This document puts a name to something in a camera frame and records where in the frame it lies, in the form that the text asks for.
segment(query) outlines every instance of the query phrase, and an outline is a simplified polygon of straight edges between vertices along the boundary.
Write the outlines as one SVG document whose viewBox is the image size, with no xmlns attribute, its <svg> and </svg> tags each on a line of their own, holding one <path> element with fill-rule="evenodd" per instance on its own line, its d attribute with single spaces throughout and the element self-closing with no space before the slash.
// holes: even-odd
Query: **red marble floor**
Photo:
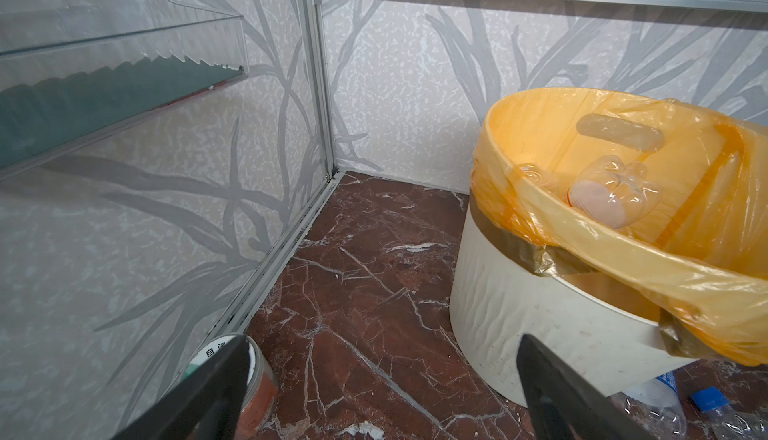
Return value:
<svg viewBox="0 0 768 440">
<path fill-rule="evenodd" d="M 458 350 L 448 298 L 467 197 L 348 174 L 256 313 L 248 334 L 281 383 L 256 438 L 533 438 L 525 408 Z M 676 372 L 688 438 L 714 438 L 687 400 L 718 386 L 768 413 L 768 367 Z"/>
</svg>

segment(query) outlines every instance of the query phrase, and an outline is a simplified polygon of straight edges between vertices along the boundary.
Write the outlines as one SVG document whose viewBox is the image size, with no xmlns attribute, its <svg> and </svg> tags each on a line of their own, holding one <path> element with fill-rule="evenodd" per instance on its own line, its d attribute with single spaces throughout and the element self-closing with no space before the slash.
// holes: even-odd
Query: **transparent acrylic container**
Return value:
<svg viewBox="0 0 768 440">
<path fill-rule="evenodd" d="M 0 0 L 0 178 L 244 79 L 242 22 L 171 0 Z"/>
</svg>

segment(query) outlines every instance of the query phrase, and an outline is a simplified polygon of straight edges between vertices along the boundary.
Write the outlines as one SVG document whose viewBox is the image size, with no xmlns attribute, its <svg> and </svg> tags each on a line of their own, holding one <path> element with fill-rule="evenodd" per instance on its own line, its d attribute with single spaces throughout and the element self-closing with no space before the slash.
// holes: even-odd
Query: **yellow trash bag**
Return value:
<svg viewBox="0 0 768 440">
<path fill-rule="evenodd" d="M 618 231 L 564 199 L 604 155 L 643 162 L 658 204 Z M 542 188 L 526 165 L 557 179 Z M 768 131 L 675 100 L 543 88 L 488 111 L 472 170 L 480 211 L 560 246 L 677 317 L 715 352 L 768 362 Z"/>
</svg>

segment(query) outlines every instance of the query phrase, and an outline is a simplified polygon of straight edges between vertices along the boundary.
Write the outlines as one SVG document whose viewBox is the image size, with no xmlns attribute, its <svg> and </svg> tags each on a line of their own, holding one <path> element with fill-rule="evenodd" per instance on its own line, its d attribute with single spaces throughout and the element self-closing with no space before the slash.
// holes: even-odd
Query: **blue bottle cap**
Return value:
<svg viewBox="0 0 768 440">
<path fill-rule="evenodd" d="M 700 390 L 690 396 L 690 399 L 694 401 L 696 406 L 699 407 L 699 410 L 702 412 L 709 412 L 710 410 L 715 410 L 716 408 L 730 403 L 728 402 L 728 398 L 725 398 L 725 395 L 715 387 Z"/>
</svg>

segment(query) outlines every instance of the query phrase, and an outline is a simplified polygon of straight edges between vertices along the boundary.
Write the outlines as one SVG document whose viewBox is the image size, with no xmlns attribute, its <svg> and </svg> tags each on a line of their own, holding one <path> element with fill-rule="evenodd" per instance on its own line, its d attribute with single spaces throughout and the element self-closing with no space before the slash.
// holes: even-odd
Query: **trash can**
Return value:
<svg viewBox="0 0 768 440">
<path fill-rule="evenodd" d="M 768 219 L 754 213 L 768 196 L 754 180 L 768 180 L 768 141 L 754 127 L 623 92 L 545 88 L 497 102 L 475 149 L 450 301 L 480 377 L 524 405 L 514 359 L 532 333 L 612 395 L 694 361 L 665 350 L 664 311 L 705 348 L 765 362 Z M 661 186 L 658 206 L 626 228 L 597 222 L 521 168 L 567 186 L 601 155 L 642 161 Z"/>
</svg>

